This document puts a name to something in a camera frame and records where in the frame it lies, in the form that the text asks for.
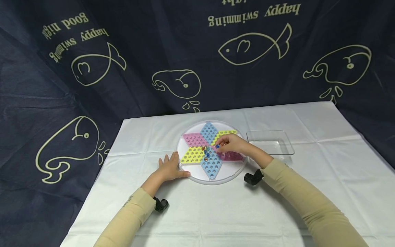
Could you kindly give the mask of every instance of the yellow board section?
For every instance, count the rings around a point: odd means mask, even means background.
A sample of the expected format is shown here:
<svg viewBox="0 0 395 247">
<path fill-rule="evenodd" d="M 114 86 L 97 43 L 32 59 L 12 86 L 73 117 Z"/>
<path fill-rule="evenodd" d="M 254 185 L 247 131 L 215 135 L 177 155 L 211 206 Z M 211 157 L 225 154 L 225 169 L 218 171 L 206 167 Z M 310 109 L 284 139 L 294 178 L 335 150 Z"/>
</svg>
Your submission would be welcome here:
<svg viewBox="0 0 395 247">
<path fill-rule="evenodd" d="M 204 153 L 201 147 L 190 147 L 188 151 L 181 157 L 182 164 L 195 164 L 203 160 Z"/>
<path fill-rule="evenodd" d="M 215 136 L 213 142 L 211 143 L 211 146 L 214 146 L 215 142 L 218 140 L 218 138 L 219 138 L 220 136 L 223 136 L 223 135 L 226 135 L 226 134 L 230 134 L 230 133 L 236 134 L 237 131 L 236 131 L 236 130 L 218 131 L 218 133 L 217 133 L 217 135 Z"/>
</svg>

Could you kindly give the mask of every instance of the beige sleeve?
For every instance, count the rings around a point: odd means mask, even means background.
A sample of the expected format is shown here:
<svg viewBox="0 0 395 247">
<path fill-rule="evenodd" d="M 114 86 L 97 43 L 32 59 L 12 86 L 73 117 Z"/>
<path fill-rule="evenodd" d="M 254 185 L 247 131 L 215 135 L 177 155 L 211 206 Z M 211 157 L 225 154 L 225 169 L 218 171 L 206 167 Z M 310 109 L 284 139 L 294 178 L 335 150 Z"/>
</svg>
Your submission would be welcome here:
<svg viewBox="0 0 395 247">
<path fill-rule="evenodd" d="M 274 159 L 261 172 L 263 180 L 298 211 L 317 246 L 368 246 L 348 218 L 286 164 Z"/>
<path fill-rule="evenodd" d="M 150 195 L 138 188 L 104 229 L 94 247 L 129 247 L 155 204 Z"/>
</svg>

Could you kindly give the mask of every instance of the whale drawing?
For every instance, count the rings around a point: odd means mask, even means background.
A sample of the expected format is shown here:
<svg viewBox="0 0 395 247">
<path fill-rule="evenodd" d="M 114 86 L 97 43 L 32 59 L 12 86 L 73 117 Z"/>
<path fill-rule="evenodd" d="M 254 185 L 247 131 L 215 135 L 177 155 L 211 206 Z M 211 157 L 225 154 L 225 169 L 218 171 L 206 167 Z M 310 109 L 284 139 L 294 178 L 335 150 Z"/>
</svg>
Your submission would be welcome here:
<svg viewBox="0 0 395 247">
<path fill-rule="evenodd" d="M 218 52 L 227 62 L 233 65 L 244 65 L 260 59 L 275 47 L 280 60 L 290 48 L 291 35 L 292 27 L 287 23 L 276 40 L 266 34 L 249 32 L 225 42 Z"/>
<path fill-rule="evenodd" d="M 119 55 L 115 46 L 107 42 L 107 47 L 108 55 L 85 54 L 76 57 L 71 62 L 71 71 L 80 84 L 88 87 L 98 83 L 107 75 L 113 62 L 126 70 L 126 61 Z"/>
<path fill-rule="evenodd" d="M 63 173 L 70 169 L 70 162 L 91 158 L 96 153 L 98 143 L 98 126 L 89 117 L 76 117 L 63 126 L 37 152 L 36 167 L 40 172 L 47 175 L 46 178 L 42 179 L 43 183 L 54 184 L 59 182 Z M 99 150 L 103 150 L 104 147 L 105 142 L 102 142 Z M 103 162 L 103 157 L 101 158 L 102 160 L 100 160 L 99 155 L 99 165 Z"/>
<path fill-rule="evenodd" d="M 372 51 L 364 45 L 348 45 L 321 57 L 311 70 L 303 73 L 303 78 L 323 77 L 327 83 L 333 83 L 319 98 L 330 97 L 335 105 L 336 98 L 343 96 L 339 85 L 352 86 L 366 74 L 372 60 Z"/>
<path fill-rule="evenodd" d="M 187 102 L 182 106 L 184 110 L 191 108 L 191 105 L 200 104 L 195 98 L 201 89 L 199 76 L 193 70 L 162 70 L 152 75 L 152 86 L 158 91 L 166 89 L 174 96 L 186 99 Z M 200 112 L 197 107 L 192 107 L 194 112 Z"/>
</svg>

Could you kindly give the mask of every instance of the navy curtain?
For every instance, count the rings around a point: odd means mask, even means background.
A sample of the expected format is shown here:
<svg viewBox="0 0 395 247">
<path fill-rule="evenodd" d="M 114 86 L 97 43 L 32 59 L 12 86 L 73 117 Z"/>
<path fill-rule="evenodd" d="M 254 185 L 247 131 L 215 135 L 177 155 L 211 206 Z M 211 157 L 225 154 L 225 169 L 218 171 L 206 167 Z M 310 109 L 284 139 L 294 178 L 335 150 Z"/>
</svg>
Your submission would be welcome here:
<svg viewBox="0 0 395 247">
<path fill-rule="evenodd" d="M 0 0 L 0 246 L 60 245 L 126 118 L 330 100 L 395 166 L 394 5 Z"/>
</svg>

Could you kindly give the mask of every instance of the pink board section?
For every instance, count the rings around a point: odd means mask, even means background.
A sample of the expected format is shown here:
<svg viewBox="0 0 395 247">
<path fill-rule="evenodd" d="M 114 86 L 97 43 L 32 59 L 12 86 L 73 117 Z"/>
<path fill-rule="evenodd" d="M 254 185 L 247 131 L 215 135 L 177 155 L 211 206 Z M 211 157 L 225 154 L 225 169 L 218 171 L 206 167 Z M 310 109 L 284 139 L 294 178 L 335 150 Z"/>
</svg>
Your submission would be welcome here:
<svg viewBox="0 0 395 247">
<path fill-rule="evenodd" d="M 182 137 L 186 141 L 188 147 L 203 147 L 209 145 L 200 133 L 183 134 Z"/>
<path fill-rule="evenodd" d="M 236 152 L 226 152 L 226 153 L 218 153 L 218 156 L 223 161 L 235 161 L 235 160 L 242 160 L 243 156 Z"/>
</svg>

